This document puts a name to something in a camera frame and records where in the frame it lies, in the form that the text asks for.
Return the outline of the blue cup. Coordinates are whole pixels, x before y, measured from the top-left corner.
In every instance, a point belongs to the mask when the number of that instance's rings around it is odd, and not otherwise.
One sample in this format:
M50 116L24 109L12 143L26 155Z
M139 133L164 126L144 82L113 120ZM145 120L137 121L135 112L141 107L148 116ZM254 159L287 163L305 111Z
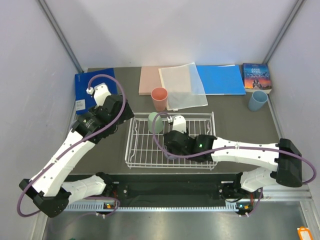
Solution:
M256 112L260 110L268 101L268 95L264 91L255 91L252 93L248 102L249 110Z

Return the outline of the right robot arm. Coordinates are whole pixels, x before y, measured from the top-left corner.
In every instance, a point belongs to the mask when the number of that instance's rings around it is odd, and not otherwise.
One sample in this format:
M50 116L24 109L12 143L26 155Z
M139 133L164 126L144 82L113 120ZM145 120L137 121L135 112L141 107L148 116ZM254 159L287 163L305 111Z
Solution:
M188 133L171 130L163 135L165 149L191 161L232 162L256 166L251 171L240 172L233 185L233 192L245 198L257 189L279 184L290 188L303 185L300 151L294 143L282 138L278 143L253 144L226 140L214 135L200 134L190 137Z

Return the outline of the pink cup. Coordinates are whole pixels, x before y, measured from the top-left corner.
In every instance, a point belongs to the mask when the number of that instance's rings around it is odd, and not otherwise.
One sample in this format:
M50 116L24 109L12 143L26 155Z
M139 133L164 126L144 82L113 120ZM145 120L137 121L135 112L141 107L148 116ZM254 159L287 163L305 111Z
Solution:
M157 87L151 91L151 98L157 112L162 112L167 107L168 92L163 87Z

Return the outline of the small purple cup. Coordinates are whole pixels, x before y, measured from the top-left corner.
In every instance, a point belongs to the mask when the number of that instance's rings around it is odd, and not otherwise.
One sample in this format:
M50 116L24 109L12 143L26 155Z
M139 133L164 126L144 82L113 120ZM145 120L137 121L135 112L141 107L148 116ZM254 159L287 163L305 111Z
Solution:
M167 157L167 159L169 159L169 160L175 160L175 159L178 159L178 157L177 157L177 156L175 156L174 154L171 154L171 153L168 153L168 154L166 155L166 157Z

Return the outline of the green cup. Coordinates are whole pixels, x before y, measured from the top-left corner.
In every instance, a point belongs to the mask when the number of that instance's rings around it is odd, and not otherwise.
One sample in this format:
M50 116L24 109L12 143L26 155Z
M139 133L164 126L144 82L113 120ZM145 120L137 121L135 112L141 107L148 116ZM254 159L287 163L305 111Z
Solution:
M152 134L159 134L163 131L164 124L162 121L162 118L160 116L157 116L157 112L151 112L148 115L147 119L147 125L148 130Z

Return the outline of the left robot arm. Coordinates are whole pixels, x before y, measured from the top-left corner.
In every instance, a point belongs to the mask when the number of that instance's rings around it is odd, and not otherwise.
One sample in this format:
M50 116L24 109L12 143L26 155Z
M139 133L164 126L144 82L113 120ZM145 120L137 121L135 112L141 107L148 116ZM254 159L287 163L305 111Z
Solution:
M65 141L31 179L23 179L19 187L34 205L50 218L58 216L71 203L91 196L109 198L114 191L110 178L98 172L88 178L66 182L66 178L83 156L101 139L118 130L118 126L134 117L122 95L109 95L101 105L78 116Z

